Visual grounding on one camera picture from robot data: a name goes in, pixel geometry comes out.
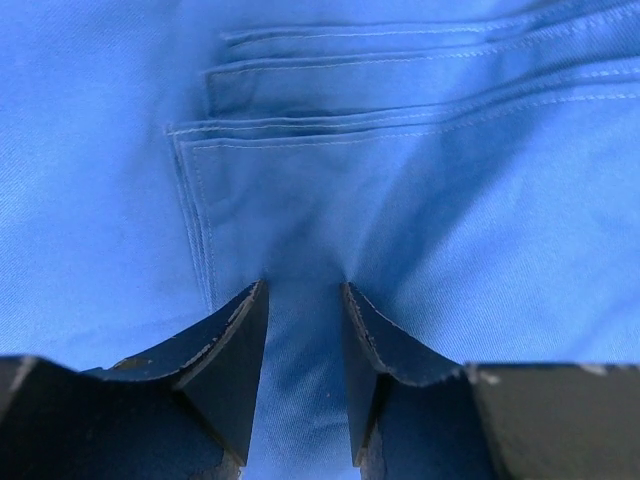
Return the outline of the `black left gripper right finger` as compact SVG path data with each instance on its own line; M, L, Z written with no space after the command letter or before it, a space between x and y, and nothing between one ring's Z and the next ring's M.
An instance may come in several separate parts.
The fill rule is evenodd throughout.
M353 283L340 285L351 457L359 467L391 386L425 388L460 369L383 315Z

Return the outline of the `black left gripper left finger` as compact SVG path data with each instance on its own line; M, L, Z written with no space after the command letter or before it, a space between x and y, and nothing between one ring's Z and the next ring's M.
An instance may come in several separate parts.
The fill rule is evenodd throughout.
M166 387L239 466L247 464L269 316L264 280L215 313L114 366L85 373Z

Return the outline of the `blue surgical drape cloth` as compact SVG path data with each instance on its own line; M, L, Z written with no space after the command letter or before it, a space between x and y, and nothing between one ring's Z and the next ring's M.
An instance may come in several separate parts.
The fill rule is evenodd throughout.
M639 359L635 1L5 1L1 350L264 279L245 479L354 479L344 282L458 362Z

